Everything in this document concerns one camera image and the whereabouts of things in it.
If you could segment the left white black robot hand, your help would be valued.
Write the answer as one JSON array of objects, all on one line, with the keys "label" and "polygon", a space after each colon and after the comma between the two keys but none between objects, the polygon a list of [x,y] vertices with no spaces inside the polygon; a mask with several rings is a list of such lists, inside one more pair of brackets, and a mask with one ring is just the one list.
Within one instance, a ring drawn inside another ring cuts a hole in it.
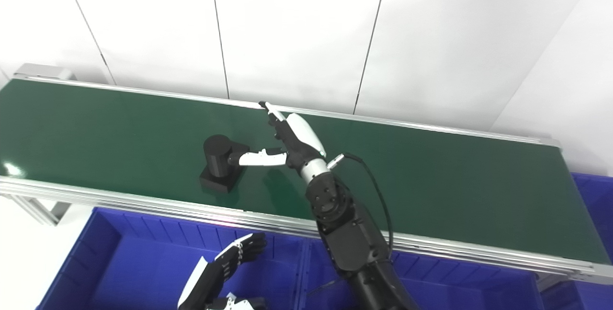
[{"label": "left white black robot hand", "polygon": [[266,310],[263,297],[240,298],[233,294],[221,297],[224,284],[239,266],[256,260],[267,245],[264,233],[251,233],[227,245],[207,261],[201,257],[179,297],[179,310]]}]

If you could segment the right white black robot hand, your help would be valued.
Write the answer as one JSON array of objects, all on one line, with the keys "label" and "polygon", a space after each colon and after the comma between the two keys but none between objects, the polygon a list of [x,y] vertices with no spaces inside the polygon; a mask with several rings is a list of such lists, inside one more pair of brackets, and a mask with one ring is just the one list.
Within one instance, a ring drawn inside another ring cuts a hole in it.
[{"label": "right white black robot hand", "polygon": [[330,171],[326,163],[327,153],[311,125],[293,112],[285,116],[276,105],[260,101],[260,107],[267,112],[269,124],[275,130],[274,137],[283,143],[285,149],[262,149],[258,152],[232,152],[228,163],[232,166],[282,166],[285,165],[310,183],[320,174]]}]

